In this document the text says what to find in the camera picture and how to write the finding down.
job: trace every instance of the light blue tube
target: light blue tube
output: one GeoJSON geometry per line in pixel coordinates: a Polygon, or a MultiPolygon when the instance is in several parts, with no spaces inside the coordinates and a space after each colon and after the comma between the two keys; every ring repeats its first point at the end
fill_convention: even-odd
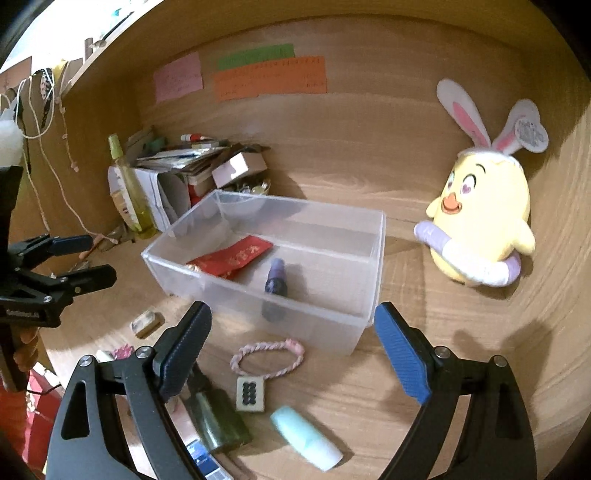
{"type": "Polygon", "coordinates": [[[271,421],[296,452],[323,472],[343,458],[339,449],[293,408],[281,407],[271,415],[271,421]]]}

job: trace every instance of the clear plastic box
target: clear plastic box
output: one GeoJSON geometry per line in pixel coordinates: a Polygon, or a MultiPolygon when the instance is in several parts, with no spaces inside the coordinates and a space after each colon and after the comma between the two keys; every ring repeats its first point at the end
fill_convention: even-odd
{"type": "Polygon", "coordinates": [[[378,302],[385,231],[386,216],[378,210],[215,190],[142,256],[169,294],[204,301],[214,312],[305,345],[349,354],[378,302]],[[233,280],[184,266],[247,235],[274,247],[233,280]],[[275,257],[285,261],[288,298],[264,291],[275,257]],[[271,321],[262,315],[264,306],[271,321]]]}

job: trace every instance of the pink ear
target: pink ear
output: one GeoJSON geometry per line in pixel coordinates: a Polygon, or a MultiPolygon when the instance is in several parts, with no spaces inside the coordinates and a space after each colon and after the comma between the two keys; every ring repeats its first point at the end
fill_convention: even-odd
{"type": "Polygon", "coordinates": [[[450,79],[441,80],[437,84],[437,98],[476,147],[491,146],[478,108],[461,85],[450,79]]]}
{"type": "Polygon", "coordinates": [[[488,147],[489,141],[485,138],[479,128],[476,126],[470,115],[462,108],[462,106],[453,102],[453,113],[457,123],[462,127],[464,132],[470,135],[474,145],[477,147],[488,147]]]}
{"type": "Polygon", "coordinates": [[[506,136],[495,140],[495,149],[504,152],[515,140],[515,131],[511,130],[506,136]]]}

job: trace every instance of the green sticky note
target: green sticky note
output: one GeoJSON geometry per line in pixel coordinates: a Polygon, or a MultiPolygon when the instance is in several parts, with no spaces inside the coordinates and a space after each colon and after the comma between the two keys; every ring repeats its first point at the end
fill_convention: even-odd
{"type": "Polygon", "coordinates": [[[222,57],[217,61],[218,70],[229,70],[251,63],[259,63],[260,61],[288,59],[295,57],[293,43],[285,43],[283,45],[269,45],[267,47],[253,48],[252,50],[242,50],[222,57]]]}

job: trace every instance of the purple bottle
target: purple bottle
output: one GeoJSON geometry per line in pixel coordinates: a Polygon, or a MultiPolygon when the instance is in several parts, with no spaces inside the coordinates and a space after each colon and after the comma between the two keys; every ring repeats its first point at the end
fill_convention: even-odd
{"type": "MultiPolygon", "coordinates": [[[[271,262],[267,283],[265,283],[265,292],[287,297],[287,275],[285,273],[285,262],[282,258],[274,258],[271,262]]],[[[269,302],[262,305],[262,315],[268,322],[281,320],[283,314],[283,309],[277,305],[269,302]]]]}

